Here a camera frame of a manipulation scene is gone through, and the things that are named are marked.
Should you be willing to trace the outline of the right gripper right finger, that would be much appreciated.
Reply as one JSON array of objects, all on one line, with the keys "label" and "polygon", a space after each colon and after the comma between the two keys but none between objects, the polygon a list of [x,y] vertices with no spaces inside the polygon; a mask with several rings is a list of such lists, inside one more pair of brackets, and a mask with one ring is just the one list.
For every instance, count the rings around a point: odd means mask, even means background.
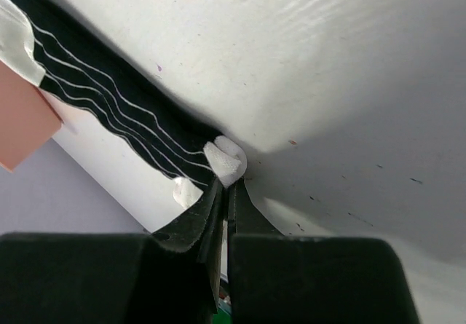
[{"label": "right gripper right finger", "polygon": [[285,235],[228,191],[234,323],[418,323],[400,259],[384,240]]}]

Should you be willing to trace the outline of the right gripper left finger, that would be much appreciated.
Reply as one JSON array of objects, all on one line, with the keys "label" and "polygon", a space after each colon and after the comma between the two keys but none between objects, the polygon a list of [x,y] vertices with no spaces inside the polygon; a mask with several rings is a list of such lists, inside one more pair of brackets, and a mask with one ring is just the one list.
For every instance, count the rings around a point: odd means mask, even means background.
[{"label": "right gripper left finger", "polygon": [[3,323],[210,323],[222,187],[151,234],[1,237]]}]

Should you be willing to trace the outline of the black white striped ankle sock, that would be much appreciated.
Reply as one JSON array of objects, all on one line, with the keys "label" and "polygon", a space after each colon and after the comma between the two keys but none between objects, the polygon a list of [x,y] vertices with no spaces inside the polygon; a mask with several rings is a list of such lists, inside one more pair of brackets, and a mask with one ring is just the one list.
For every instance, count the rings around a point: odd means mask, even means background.
[{"label": "black white striped ankle sock", "polygon": [[49,0],[1,0],[1,61],[34,87],[91,113],[195,204],[214,179],[247,168],[245,152],[176,105],[128,62]]}]

